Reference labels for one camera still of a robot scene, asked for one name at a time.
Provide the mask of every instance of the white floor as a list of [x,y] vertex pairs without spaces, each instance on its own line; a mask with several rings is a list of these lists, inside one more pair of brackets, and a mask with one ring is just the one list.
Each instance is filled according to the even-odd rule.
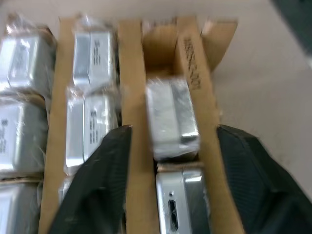
[[111,20],[184,14],[197,14],[201,22],[208,16],[238,19],[233,42],[213,74],[222,122],[260,137],[312,198],[312,71],[268,0],[2,1],[0,32],[12,11],[48,24],[56,36],[58,17],[77,12]]

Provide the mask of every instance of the cardboard box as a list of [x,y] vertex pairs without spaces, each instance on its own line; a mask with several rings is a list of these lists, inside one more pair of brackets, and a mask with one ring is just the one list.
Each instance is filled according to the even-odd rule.
[[[183,74],[190,87],[201,135],[199,158],[204,165],[213,233],[244,233],[223,168],[216,135],[219,111],[207,63],[213,70],[221,61],[236,23],[208,22],[202,38],[195,17],[178,17],[172,24],[144,30],[144,34],[141,25],[140,19],[122,20],[118,24],[120,84],[128,91],[122,103],[122,121],[133,126],[126,194],[127,233],[159,233],[145,84],[147,78],[174,74]],[[45,234],[49,229],[59,207],[58,188],[65,178],[65,90],[72,78],[73,26],[74,19],[60,21],[39,234]]]

